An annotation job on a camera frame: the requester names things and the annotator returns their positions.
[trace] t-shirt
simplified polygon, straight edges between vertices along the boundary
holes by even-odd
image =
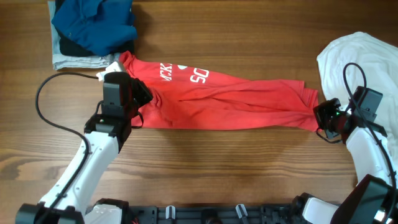
[[[154,99],[140,108],[145,128],[235,130],[265,126],[318,127],[316,90],[298,80],[245,80],[219,72],[143,62],[130,52],[120,56],[134,78]],[[132,120],[138,126],[139,118]]]
[[[137,38],[131,4],[132,0],[67,0],[51,23],[84,49],[106,56]]]
[[[55,0],[55,13],[60,10],[62,4],[65,0]],[[95,54],[89,50],[84,49],[84,47],[76,44],[74,41],[68,39],[65,35],[62,34],[59,30],[57,30],[58,35],[60,36],[59,46],[61,54],[65,56],[72,56],[72,57],[87,57],[87,56],[94,56]],[[111,54],[114,53],[123,53],[125,51],[130,51],[132,54],[134,53],[134,41],[128,40],[121,46],[119,46],[116,50],[112,51]]]

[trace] white t-shirt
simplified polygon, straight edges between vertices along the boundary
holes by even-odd
[[[332,41],[317,61],[327,100],[338,98],[341,105],[348,104],[343,68],[349,62],[362,67],[368,88],[383,94],[374,122],[384,126],[388,150],[398,166],[398,48],[369,34],[356,32]],[[352,93],[357,86],[363,86],[361,72],[355,66],[349,66],[346,75]]]

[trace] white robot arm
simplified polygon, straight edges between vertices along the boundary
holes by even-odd
[[[387,149],[387,138],[377,132],[376,135],[384,148]],[[370,174],[382,179],[388,185],[392,185],[387,161],[368,128],[356,127],[348,137],[346,145],[354,160],[358,183]],[[330,224],[337,209],[338,206],[336,205],[312,197],[307,200],[302,215],[312,224]],[[383,211],[378,210],[374,219],[381,222],[384,215]]]
[[[120,152],[131,129],[137,128],[131,126],[131,120],[140,116],[143,122],[138,108],[152,100],[152,94],[145,84],[137,78],[131,78],[123,70],[123,65],[115,62],[105,72],[98,74],[99,79],[104,81],[104,100],[98,103],[96,113],[85,124],[84,136],[46,120],[39,110],[37,100],[41,88],[53,77],[96,77],[73,72],[58,73],[40,86],[36,95],[39,116],[52,126],[79,135],[82,142],[59,181],[37,205],[23,204],[17,213],[16,223],[121,223],[123,217],[129,216],[126,214],[128,203],[111,199],[97,202],[93,211],[86,215],[103,172]]]

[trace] joint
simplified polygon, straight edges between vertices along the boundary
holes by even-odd
[[[23,204],[17,212],[15,223],[37,223],[40,218],[43,219],[42,223],[84,223],[83,215],[74,207],[68,206],[65,210],[50,209],[44,207],[44,203]]]
[[[67,196],[68,196],[68,194],[63,194],[63,195],[62,195],[63,198],[66,198]]]
[[[131,120],[97,114],[87,121],[84,131],[85,133],[97,131],[107,133],[109,137],[116,137],[120,152],[124,142],[126,142],[131,133]]]
[[[397,171],[394,171],[394,172],[392,173],[392,175],[394,175],[394,177],[395,177],[395,176],[397,175]]]

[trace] folded clothing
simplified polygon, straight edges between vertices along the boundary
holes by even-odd
[[[132,0],[67,0],[52,24],[74,43],[105,56],[137,38],[131,4]]]
[[[205,69],[143,62],[129,52],[122,62],[142,80],[154,99],[140,108],[144,127],[234,130],[264,126],[299,127],[315,131],[316,90],[304,81],[250,81]],[[132,125],[141,121],[134,118]]]
[[[55,13],[61,8],[62,4],[65,0],[55,0]],[[60,31],[58,31],[58,35],[60,36],[60,51],[61,54],[66,56],[75,56],[75,57],[87,57],[87,56],[94,56],[95,54],[89,50],[84,49],[82,46],[74,43],[72,40],[65,37]],[[134,41],[129,40],[119,46],[115,51],[111,52],[114,53],[123,53],[126,51],[130,51],[130,53],[134,53]]]
[[[50,20],[55,13],[55,2],[49,1]],[[55,70],[61,68],[103,68],[107,67],[115,60],[119,59],[120,54],[107,55],[105,57],[90,56],[90,57],[71,57],[62,55],[60,52],[60,36],[58,35],[55,27],[51,25],[51,38],[52,38],[52,64]]]
[[[392,160],[398,164],[398,48],[369,34],[356,32],[332,41],[317,58],[322,90],[327,100],[338,98],[341,105],[349,103],[343,81],[343,68],[357,63],[365,72],[367,86],[383,94],[376,111],[376,124],[384,126]],[[363,86],[361,72],[354,66],[347,68],[350,90]]]

